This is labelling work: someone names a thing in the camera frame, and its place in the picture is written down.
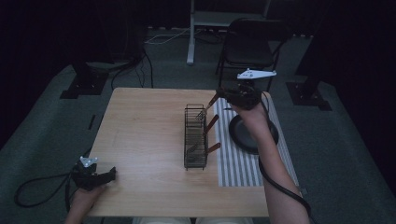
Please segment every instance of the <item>table top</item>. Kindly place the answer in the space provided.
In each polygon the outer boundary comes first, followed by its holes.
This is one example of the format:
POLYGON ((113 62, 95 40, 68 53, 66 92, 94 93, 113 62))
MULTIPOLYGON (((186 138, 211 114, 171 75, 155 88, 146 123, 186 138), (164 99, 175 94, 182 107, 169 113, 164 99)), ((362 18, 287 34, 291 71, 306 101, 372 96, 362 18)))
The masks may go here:
MULTIPOLYGON (((97 173, 117 168, 90 216, 268 217, 263 187, 219 187, 216 153, 203 169, 184 168, 184 109, 215 91, 117 88, 90 157, 97 173)), ((214 110, 207 112, 208 120, 214 110)), ((214 130, 208 144, 216 144, 214 130)))

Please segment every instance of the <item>person's left hand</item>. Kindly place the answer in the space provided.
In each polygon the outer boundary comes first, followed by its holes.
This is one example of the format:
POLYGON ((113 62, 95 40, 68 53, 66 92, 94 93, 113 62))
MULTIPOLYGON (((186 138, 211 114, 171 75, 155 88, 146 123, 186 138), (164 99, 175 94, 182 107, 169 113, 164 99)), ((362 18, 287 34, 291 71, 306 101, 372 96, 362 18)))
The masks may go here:
POLYGON ((67 214, 65 223, 81 223, 82 219, 93 207, 99 196, 105 191, 106 185, 97 187, 91 191, 78 189, 71 204, 69 214, 67 214))

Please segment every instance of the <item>striped cloth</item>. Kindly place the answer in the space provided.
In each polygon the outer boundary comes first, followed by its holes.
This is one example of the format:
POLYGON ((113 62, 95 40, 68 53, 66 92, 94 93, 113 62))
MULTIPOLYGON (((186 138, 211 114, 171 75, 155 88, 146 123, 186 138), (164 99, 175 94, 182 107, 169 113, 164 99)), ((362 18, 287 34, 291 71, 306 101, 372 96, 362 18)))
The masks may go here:
MULTIPOLYGON (((270 120, 275 124, 279 132, 279 141, 277 144, 280 157, 285 163, 286 168, 296 186, 299 186, 295 174, 288 147, 280 129, 279 120, 277 119, 274 104, 271 98, 268 98, 270 120)), ((213 105, 215 114, 219 114, 219 120, 216 122, 216 140, 221 142, 221 148, 217 150, 218 173, 220 187, 257 187, 262 186, 262 174, 258 165, 258 155, 246 153, 237 146, 231 138, 228 127, 231 119, 236 115, 230 108, 225 99, 218 99, 213 105)))

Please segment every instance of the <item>black stand base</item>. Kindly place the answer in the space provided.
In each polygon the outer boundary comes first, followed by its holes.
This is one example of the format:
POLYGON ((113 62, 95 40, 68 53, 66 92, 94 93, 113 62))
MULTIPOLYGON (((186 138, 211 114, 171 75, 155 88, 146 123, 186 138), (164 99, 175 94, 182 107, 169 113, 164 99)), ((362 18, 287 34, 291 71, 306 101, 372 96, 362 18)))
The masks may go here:
POLYGON ((305 96, 303 94, 304 83, 287 82, 286 86, 288 87, 291 100, 295 105, 318 106, 319 109, 323 111, 332 110, 329 102, 323 100, 318 90, 315 90, 313 94, 309 96, 305 96))
POLYGON ((67 91, 63 91, 61 99, 77 99, 80 95, 100 95, 106 84, 108 73, 93 73, 89 80, 76 75, 67 91))

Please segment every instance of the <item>wire basket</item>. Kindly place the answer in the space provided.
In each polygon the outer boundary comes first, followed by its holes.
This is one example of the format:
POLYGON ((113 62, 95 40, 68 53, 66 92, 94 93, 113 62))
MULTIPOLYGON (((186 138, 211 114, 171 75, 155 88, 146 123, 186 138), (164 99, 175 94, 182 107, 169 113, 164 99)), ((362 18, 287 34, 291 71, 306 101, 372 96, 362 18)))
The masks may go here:
POLYGON ((207 163, 206 113, 204 105, 187 105, 184 110, 184 167, 202 168, 207 163))

